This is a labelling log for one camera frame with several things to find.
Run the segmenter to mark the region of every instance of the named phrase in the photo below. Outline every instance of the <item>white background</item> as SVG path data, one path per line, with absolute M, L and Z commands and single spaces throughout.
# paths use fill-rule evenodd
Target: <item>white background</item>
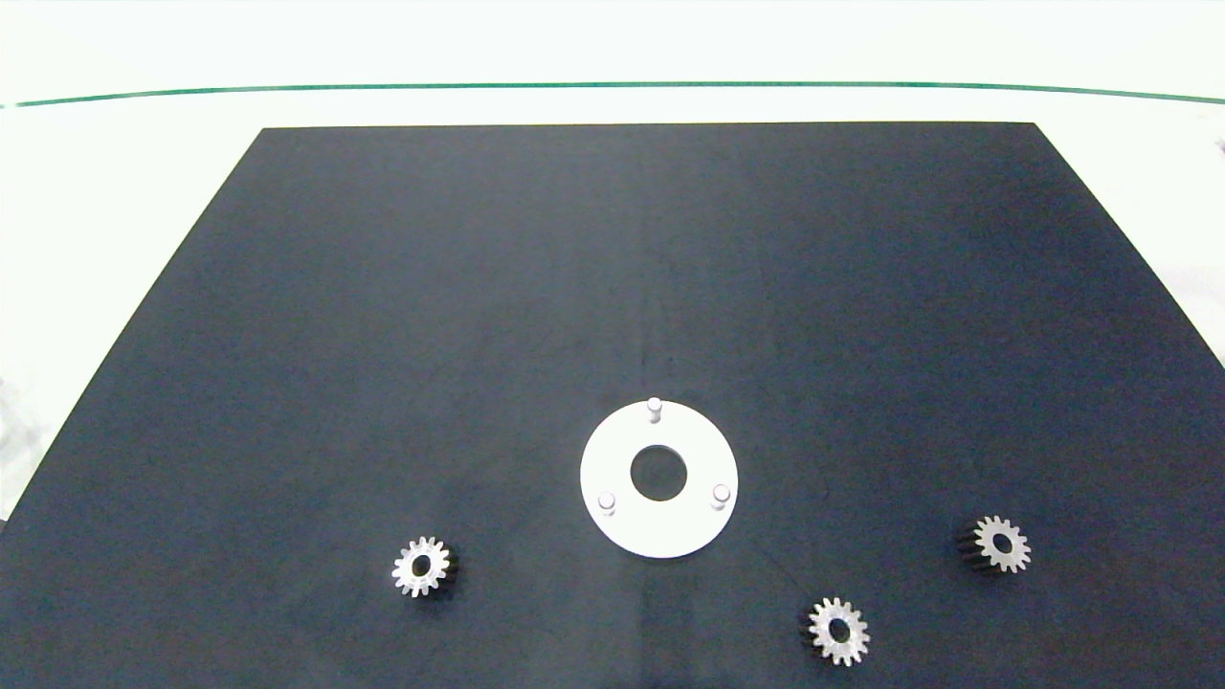
M 265 126 L 1035 121 L 1225 358 L 1225 105 L 913 88 L 303 83 L 942 81 L 1225 98 L 1225 5 L 0 2 L 0 519 Z

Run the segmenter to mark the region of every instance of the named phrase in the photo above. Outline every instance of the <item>spur gear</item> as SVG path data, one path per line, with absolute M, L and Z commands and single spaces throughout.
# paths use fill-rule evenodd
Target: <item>spur gear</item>
M 967 528 L 958 538 L 957 548 L 962 559 L 976 570 L 1016 574 L 1029 561 L 1029 546 L 1020 528 L 1000 515 L 982 517 Z
M 867 652 L 867 623 L 860 619 L 860 612 L 850 607 L 850 602 L 842 602 L 834 598 L 822 600 L 812 606 L 812 614 L 809 619 L 809 634 L 812 635 L 812 647 L 821 651 L 821 657 L 832 658 L 834 664 L 839 662 L 850 667 L 853 662 L 860 662 L 860 655 Z M 831 629 L 831 625 L 844 629 Z
M 414 598 L 418 595 L 428 596 L 430 588 L 437 588 L 451 568 L 451 560 L 447 559 L 451 550 L 443 548 L 442 541 L 435 541 L 432 536 L 429 539 L 423 536 L 420 541 L 409 541 L 408 548 L 399 550 L 401 559 L 396 560 L 396 569 L 391 573 L 396 587 L 405 596 L 412 591 Z M 419 558 L 429 561 L 421 574 L 417 574 L 423 569 L 415 565 Z

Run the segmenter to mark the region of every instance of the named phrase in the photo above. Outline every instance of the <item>gear center hole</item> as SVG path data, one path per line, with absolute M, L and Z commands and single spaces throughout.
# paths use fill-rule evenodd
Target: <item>gear center hole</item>
M 417 555 L 413 558 L 413 576 L 425 576 L 430 571 L 430 557 Z
M 688 470 L 685 460 L 671 449 L 652 445 L 635 455 L 630 478 L 638 493 L 662 503 L 680 494 L 688 481 Z
M 833 636 L 834 641 L 839 644 L 845 644 L 850 639 L 850 626 L 840 619 L 832 619 L 829 620 L 829 636 Z

